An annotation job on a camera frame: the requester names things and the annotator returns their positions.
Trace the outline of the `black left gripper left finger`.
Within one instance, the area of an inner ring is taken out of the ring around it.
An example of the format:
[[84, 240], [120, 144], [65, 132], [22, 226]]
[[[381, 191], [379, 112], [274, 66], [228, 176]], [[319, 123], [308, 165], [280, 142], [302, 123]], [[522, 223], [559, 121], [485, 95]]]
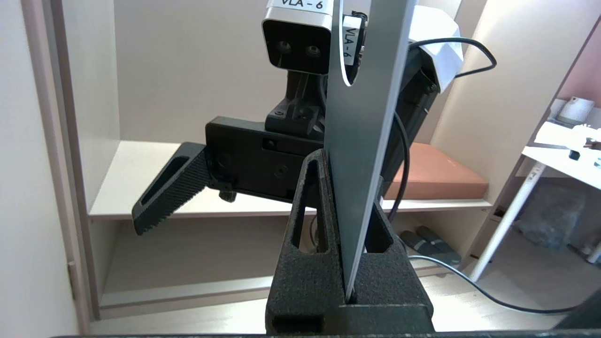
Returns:
[[[317, 210], [318, 251], [299, 249], [308, 202]], [[269, 335], [326, 335], [329, 317], [345, 303], [339, 226], [323, 149], [305, 158], [265, 310]]]

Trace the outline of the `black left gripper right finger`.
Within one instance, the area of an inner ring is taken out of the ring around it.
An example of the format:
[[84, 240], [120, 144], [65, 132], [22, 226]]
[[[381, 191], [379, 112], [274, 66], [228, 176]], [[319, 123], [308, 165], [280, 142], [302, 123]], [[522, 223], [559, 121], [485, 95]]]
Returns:
[[433, 333], [433, 305], [378, 203], [371, 212], [365, 248], [351, 299], [329, 312], [329, 333]]

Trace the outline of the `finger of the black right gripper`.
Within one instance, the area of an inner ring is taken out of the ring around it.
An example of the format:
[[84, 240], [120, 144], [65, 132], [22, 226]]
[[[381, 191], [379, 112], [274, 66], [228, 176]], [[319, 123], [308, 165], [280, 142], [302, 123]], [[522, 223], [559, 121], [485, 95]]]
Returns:
[[143, 235], [170, 217], [210, 182], [206, 146], [182, 143], [132, 208], [135, 233]]

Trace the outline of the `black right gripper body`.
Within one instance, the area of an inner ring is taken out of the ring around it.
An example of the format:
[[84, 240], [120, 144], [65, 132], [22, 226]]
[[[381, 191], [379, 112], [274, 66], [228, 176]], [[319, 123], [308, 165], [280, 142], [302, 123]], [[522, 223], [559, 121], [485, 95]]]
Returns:
[[269, 132], [259, 122], [216, 117], [205, 126], [209, 187], [292, 202], [303, 160], [322, 148], [324, 136]]

